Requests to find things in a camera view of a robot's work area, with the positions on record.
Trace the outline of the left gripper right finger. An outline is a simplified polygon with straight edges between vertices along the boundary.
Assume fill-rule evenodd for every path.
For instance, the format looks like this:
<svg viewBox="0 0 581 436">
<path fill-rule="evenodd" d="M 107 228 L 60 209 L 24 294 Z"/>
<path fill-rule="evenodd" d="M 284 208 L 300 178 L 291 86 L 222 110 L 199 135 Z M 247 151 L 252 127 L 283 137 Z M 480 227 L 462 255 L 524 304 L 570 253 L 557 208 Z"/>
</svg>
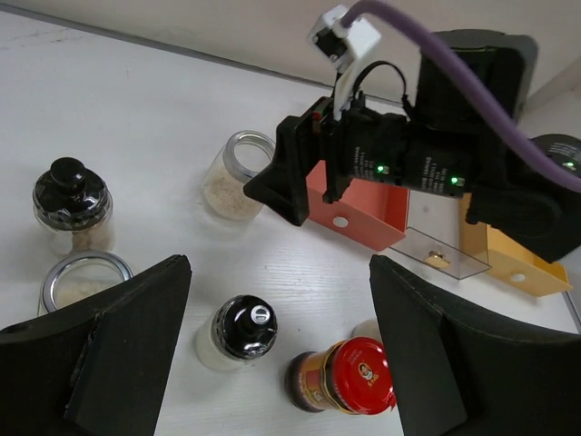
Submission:
<svg viewBox="0 0 581 436">
<path fill-rule="evenodd" d="M 492 312 L 383 255 L 369 262 L 407 435 L 577 435 L 580 338 Z"/>
</svg>

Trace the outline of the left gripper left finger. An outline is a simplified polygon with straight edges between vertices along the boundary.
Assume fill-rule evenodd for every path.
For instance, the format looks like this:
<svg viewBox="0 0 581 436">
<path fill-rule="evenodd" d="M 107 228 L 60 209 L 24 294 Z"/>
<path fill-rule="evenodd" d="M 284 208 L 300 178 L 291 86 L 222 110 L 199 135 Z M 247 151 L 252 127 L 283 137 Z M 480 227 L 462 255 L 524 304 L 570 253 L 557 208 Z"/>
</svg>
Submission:
<svg viewBox="0 0 581 436">
<path fill-rule="evenodd" d="M 152 435 L 192 279 L 173 255 L 1 331 L 4 435 Z"/>
</svg>

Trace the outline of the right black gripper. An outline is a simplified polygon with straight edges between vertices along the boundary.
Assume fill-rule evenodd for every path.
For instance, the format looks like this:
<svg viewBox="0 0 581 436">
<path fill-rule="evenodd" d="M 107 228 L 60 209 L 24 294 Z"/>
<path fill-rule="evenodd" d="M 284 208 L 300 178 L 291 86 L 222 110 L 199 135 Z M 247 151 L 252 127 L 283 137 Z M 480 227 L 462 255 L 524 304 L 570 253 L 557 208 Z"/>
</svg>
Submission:
<svg viewBox="0 0 581 436">
<path fill-rule="evenodd" d="M 537 61 L 527 35 L 488 30 L 437 32 L 517 122 Z M 333 120 L 333 103 L 318 109 L 313 130 L 323 145 L 328 177 L 363 179 L 460 198 L 470 194 L 466 221 L 485 223 L 552 263 L 580 252 L 580 193 L 550 182 L 505 142 L 424 54 L 415 105 L 406 116 L 379 114 L 360 91 L 367 66 L 351 88 L 350 109 Z M 567 134 L 527 138 L 552 165 L 580 181 L 580 139 Z"/>
</svg>

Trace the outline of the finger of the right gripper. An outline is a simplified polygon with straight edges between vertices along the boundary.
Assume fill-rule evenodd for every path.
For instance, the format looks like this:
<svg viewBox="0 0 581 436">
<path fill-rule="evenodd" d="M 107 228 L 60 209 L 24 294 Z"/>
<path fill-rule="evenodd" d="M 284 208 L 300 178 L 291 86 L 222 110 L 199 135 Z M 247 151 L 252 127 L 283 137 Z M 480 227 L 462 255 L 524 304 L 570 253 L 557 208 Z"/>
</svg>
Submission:
<svg viewBox="0 0 581 436">
<path fill-rule="evenodd" d="M 276 127 L 271 162 L 243 186 L 245 195 L 303 225 L 310 213 L 307 177 L 322 157 L 315 124 L 331 113 L 332 100 L 321 97 L 302 115 L 285 117 Z"/>
</svg>

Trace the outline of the glass jar of rice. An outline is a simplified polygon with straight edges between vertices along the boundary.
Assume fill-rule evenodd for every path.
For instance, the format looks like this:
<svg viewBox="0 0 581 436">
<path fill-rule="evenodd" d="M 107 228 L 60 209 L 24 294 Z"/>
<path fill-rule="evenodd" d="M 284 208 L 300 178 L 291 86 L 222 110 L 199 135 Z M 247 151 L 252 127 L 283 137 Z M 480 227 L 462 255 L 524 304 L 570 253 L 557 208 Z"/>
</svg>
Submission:
<svg viewBox="0 0 581 436">
<path fill-rule="evenodd" d="M 202 183 L 209 208 L 221 218 L 250 221 L 262 205 L 249 198 L 244 185 L 264 169 L 274 155 L 274 142 L 265 134 L 245 130 L 233 134 L 218 152 Z"/>
</svg>

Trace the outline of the black knob lid shaker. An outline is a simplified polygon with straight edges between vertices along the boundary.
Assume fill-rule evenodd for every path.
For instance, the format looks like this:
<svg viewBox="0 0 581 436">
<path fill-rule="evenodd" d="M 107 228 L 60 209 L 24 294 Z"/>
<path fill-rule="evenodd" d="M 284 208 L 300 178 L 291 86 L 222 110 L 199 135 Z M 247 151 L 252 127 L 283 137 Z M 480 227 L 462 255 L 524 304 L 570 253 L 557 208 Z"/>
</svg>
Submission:
<svg viewBox="0 0 581 436">
<path fill-rule="evenodd" d="M 277 316 L 268 303 L 254 295 L 237 295 L 198 329 L 194 348 L 206 368 L 229 372 L 268 353 L 277 334 Z"/>
</svg>

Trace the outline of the black faceted lid jar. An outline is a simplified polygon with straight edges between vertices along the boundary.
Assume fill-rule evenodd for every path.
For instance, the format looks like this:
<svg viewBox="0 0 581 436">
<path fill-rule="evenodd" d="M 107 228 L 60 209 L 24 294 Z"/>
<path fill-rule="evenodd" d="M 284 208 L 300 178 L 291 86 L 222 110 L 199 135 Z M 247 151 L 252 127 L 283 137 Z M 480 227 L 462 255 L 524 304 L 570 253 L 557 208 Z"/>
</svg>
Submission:
<svg viewBox="0 0 581 436">
<path fill-rule="evenodd" d="M 113 197 L 105 181 L 81 161 L 54 160 L 36 180 L 32 199 L 55 254 L 113 249 Z"/>
</svg>

